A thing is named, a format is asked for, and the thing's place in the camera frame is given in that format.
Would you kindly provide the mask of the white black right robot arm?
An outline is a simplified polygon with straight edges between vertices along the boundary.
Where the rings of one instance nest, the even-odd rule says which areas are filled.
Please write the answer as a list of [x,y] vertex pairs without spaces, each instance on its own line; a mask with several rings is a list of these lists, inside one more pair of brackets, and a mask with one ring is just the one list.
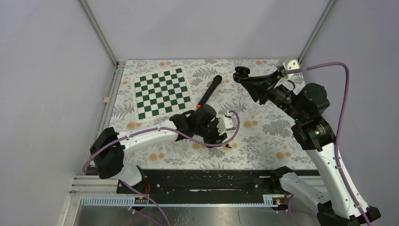
[[336,136],[322,113],[329,107],[325,88],[316,83],[305,85],[298,94],[281,85],[283,72],[251,77],[250,70],[238,66],[233,74],[251,98],[260,105],[270,101],[294,119],[293,135],[316,166],[325,192],[301,180],[288,167],[273,171],[270,188],[298,198],[316,213],[322,226],[359,226],[381,217],[358,193],[337,150]]

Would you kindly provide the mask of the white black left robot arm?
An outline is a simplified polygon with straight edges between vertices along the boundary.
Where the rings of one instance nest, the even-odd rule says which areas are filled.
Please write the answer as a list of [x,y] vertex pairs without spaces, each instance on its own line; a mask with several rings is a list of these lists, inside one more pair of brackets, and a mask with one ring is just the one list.
[[100,179],[116,178],[128,184],[132,192],[145,190],[140,167],[128,166],[125,156],[163,143],[199,136],[206,147],[223,145],[227,132],[237,126],[232,113],[218,117],[213,107],[205,104],[196,110],[176,114],[163,123],[127,132],[104,129],[90,148],[92,161]]

